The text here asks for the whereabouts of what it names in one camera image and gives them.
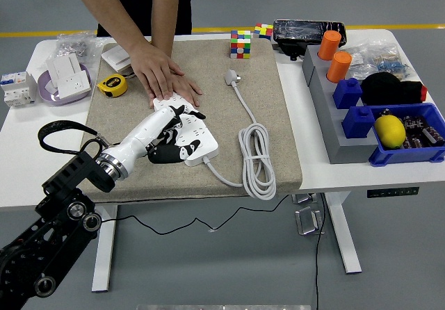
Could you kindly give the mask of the person's right hand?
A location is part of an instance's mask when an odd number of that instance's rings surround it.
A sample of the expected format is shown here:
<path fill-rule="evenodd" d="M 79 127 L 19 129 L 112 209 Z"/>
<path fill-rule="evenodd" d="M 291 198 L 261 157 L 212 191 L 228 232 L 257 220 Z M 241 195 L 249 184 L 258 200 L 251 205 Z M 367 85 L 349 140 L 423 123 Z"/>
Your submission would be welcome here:
<path fill-rule="evenodd" d="M 167 99 L 173 93 L 173 75 L 184 75 L 178 64 L 145 38 L 127 50 L 133 72 L 147 94 Z"/>

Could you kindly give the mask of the person's left hand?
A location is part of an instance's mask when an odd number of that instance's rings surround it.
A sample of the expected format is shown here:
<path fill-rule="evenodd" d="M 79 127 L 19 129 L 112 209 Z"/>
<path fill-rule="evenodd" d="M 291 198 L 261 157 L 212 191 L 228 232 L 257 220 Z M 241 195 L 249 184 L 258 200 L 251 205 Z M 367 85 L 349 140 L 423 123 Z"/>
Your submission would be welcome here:
<path fill-rule="evenodd" d="M 165 78 L 151 79 L 147 90 L 149 97 L 149 107 L 154 107 L 154 100 L 169 100 L 175 93 L 183 97 L 187 102 L 195 107 L 200 106 L 199 97 L 202 91 L 196 82 L 187 76 L 172 74 L 170 80 Z"/>

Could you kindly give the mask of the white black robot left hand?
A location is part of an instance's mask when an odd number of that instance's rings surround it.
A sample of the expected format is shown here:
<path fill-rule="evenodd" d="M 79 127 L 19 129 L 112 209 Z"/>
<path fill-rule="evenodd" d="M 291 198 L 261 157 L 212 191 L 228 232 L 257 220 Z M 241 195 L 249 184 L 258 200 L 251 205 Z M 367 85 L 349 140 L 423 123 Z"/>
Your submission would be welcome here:
<path fill-rule="evenodd" d="M 182 114 L 199 120 L 206 118 L 187 106 L 163 107 L 147 116 L 121 143 L 105 149 L 99 156 L 99 164 L 116 181 L 126 179 L 133 172 L 138 158 L 146 156 L 153 164 L 185 161 L 197 150 L 201 141 L 194 140 L 182 146 L 176 144 L 183 128 Z"/>

